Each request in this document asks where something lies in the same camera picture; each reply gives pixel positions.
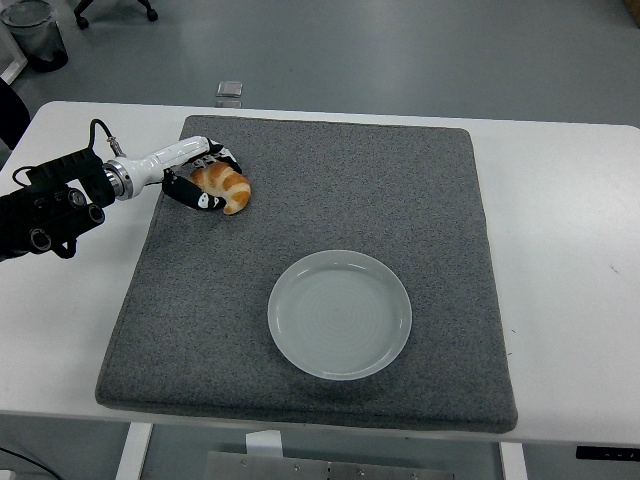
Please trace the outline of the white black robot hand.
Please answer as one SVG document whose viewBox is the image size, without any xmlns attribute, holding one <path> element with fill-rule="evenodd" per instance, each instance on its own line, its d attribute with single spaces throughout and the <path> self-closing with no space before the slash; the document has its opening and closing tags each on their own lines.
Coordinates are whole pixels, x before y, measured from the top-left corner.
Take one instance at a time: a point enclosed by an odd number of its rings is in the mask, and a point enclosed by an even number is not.
<svg viewBox="0 0 640 480">
<path fill-rule="evenodd" d="M 250 182 L 235 157 L 203 136 L 189 137 L 142 159 L 122 157 L 111 166 L 122 183 L 116 194 L 119 200 L 131 199 L 143 187 L 159 183 L 165 195 L 184 206 L 233 215 L 251 198 Z"/>
</svg>

